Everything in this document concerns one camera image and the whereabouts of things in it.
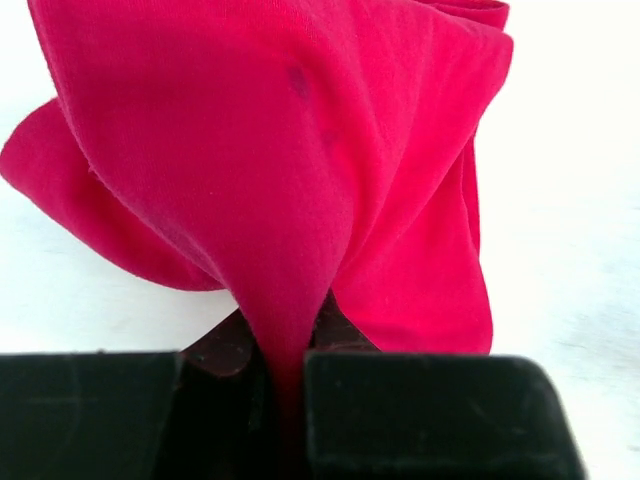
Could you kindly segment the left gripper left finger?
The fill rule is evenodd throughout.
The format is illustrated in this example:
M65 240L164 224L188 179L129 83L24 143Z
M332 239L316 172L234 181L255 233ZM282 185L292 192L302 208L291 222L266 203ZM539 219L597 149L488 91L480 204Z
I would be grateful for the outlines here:
M5 479L270 479L261 355L234 312L184 351L5 354Z

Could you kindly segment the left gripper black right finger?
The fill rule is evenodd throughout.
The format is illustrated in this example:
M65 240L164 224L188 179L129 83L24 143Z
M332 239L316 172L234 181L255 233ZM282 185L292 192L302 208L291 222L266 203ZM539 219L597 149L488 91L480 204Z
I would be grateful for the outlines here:
M315 479L583 479L547 373L516 356L385 353L328 295L304 365Z

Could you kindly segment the crimson red t shirt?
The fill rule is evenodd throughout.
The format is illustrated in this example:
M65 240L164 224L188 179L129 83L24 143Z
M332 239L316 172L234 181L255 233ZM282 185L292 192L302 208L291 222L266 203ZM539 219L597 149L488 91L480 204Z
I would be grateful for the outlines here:
M225 289L280 443L322 304L377 347L485 353L474 137L513 52L500 1L32 1L56 97L1 174L98 254Z

